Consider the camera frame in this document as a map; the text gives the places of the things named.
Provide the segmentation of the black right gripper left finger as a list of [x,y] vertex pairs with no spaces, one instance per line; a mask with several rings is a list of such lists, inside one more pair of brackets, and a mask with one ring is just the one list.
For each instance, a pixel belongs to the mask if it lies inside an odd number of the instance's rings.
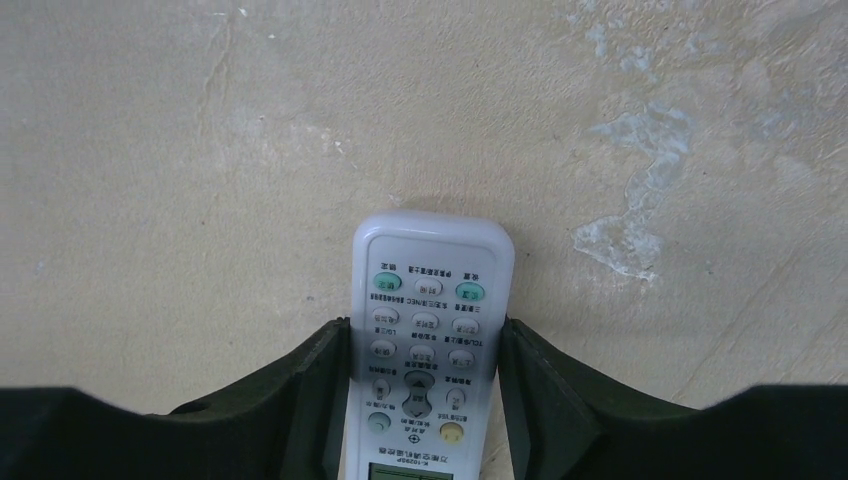
[[5,479],[334,479],[341,465],[350,324],[167,414],[72,387],[1,392]]

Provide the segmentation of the white remote control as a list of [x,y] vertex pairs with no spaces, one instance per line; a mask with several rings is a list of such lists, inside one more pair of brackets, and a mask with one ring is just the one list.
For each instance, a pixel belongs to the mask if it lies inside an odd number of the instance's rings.
[[515,250],[498,223],[389,210],[353,238],[348,479],[476,479]]

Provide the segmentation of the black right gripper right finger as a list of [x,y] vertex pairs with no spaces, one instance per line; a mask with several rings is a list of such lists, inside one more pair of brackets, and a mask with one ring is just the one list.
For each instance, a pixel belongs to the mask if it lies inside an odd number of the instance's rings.
[[517,319],[498,374],[518,479],[843,479],[847,389],[756,385],[705,409],[652,397]]

